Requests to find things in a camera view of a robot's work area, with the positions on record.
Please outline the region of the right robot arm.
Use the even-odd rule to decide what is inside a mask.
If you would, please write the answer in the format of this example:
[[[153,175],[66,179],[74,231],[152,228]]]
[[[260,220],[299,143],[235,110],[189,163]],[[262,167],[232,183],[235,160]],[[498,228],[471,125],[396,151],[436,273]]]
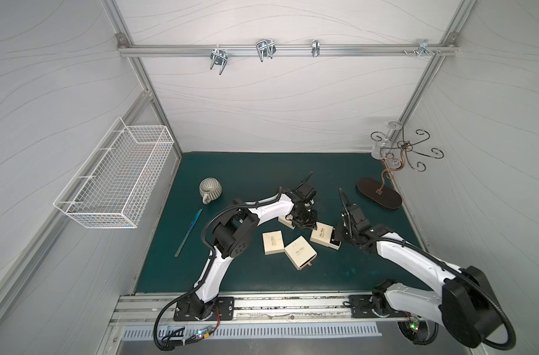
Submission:
[[[516,346],[513,324],[482,270],[446,263],[389,227],[372,226],[343,190],[339,196],[343,221],[334,236],[370,255],[390,260],[428,287],[421,290],[395,280],[384,281],[373,289],[367,303],[377,317],[402,312],[411,319],[434,322],[468,348],[484,344],[508,351]]]

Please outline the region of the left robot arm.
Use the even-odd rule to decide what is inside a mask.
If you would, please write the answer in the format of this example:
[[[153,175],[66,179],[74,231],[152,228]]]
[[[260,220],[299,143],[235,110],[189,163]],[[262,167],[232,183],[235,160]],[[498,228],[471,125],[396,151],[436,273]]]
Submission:
[[[188,300],[195,308],[211,306],[232,261],[250,245],[255,230],[280,216],[289,217],[299,229],[315,229],[317,190],[304,178],[294,189],[279,188],[272,197],[253,202],[240,199],[222,209],[202,229],[201,241],[210,254]]]

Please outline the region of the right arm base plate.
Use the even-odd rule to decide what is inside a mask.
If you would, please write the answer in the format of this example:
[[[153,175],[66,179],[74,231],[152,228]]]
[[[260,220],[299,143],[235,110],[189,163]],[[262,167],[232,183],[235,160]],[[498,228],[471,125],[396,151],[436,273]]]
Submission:
[[[376,294],[353,294],[343,301],[343,306],[350,311],[351,318],[380,319],[408,318],[405,312],[397,311],[389,306],[383,296]]]

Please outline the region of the cream jewelry box top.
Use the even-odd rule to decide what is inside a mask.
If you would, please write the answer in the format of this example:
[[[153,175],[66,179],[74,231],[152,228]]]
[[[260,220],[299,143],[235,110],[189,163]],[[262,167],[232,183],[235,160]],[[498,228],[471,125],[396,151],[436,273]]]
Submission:
[[[293,225],[292,221],[288,220],[287,217],[284,215],[278,217],[278,222],[290,229],[295,229],[295,226]]]

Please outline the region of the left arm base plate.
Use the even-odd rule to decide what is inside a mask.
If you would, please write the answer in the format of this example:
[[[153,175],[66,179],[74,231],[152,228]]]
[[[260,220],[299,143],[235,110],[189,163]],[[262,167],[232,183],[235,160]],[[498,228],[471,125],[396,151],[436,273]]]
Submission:
[[[174,321],[215,321],[232,320],[234,315],[234,297],[215,297],[207,303],[194,294],[177,302]]]

